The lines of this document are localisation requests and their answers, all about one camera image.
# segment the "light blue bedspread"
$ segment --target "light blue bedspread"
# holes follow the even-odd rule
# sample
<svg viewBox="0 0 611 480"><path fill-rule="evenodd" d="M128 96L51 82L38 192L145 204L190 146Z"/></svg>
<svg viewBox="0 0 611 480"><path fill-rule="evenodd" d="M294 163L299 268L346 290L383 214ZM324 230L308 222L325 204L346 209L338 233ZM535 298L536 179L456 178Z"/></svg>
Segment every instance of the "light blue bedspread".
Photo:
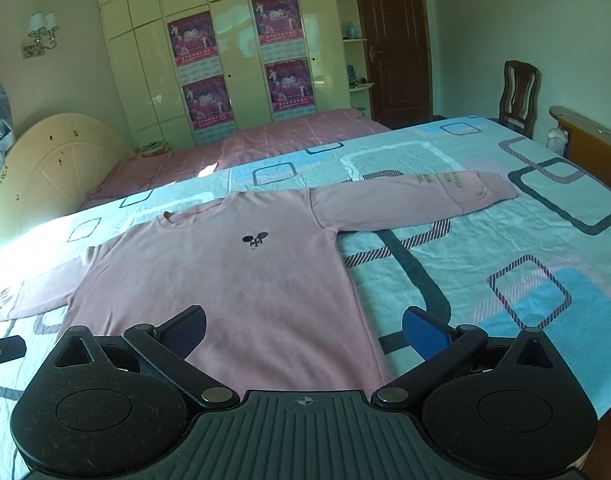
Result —
<svg viewBox="0 0 611 480"><path fill-rule="evenodd" d="M483 118L318 146L57 219L3 251L0 279L48 269L163 211L234 190L461 170L507 176L519 197L434 225L339 237L393 372L421 361L400 334L410 305L453 326L477 324L493 336L540 326L603 415L611 406L611 191L543 146ZM0 427L54 345L63 315L61 308L0 324L0 337L19 334L28 342L24 360L0 366ZM21 478L26 469L7 432L0 432L0 450L0 478L11 478L12 463Z"/></svg>

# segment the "bed headboard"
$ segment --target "bed headboard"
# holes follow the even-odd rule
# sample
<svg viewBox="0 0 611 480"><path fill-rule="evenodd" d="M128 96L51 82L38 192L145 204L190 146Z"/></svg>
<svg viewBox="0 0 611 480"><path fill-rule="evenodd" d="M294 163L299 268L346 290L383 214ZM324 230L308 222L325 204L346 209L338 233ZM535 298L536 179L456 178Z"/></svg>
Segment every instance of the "bed headboard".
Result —
<svg viewBox="0 0 611 480"><path fill-rule="evenodd" d="M58 114L32 126L0 172L0 248L32 227L74 213L131 155L116 133L85 115Z"/></svg>

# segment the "sweatshirt sleeve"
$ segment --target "sweatshirt sleeve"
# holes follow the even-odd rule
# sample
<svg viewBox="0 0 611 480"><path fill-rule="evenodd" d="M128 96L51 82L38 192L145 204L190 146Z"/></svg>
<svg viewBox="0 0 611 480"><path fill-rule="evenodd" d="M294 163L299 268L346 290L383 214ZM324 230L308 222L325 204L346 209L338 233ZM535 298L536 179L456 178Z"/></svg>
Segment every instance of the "sweatshirt sleeve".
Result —
<svg viewBox="0 0 611 480"><path fill-rule="evenodd" d="M68 304L85 275L120 238L88 247L78 258L5 287L0 291L0 321L37 316Z"/></svg>
<svg viewBox="0 0 611 480"><path fill-rule="evenodd" d="M429 224L516 198L495 173L410 174L310 190L320 226L335 231L378 231Z"/></svg>

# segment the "wooden floor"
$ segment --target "wooden floor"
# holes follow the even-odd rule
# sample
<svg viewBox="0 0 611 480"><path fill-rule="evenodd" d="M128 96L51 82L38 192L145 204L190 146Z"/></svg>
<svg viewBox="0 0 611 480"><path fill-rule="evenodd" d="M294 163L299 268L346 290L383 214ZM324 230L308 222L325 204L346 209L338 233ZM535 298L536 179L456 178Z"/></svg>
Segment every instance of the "wooden floor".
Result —
<svg viewBox="0 0 611 480"><path fill-rule="evenodd" d="M591 480L611 480L611 409L599 420L599 432L582 471Z"/></svg>

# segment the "wooden chair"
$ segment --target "wooden chair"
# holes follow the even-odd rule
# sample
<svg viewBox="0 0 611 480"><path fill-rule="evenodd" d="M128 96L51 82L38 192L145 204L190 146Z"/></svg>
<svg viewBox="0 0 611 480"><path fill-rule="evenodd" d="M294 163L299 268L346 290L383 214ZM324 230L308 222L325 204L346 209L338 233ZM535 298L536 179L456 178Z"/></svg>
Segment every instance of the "wooden chair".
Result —
<svg viewBox="0 0 611 480"><path fill-rule="evenodd" d="M499 124L531 139L537 120L537 93L541 75L536 66L522 61L506 61L504 74L505 88L499 103Z"/></svg>

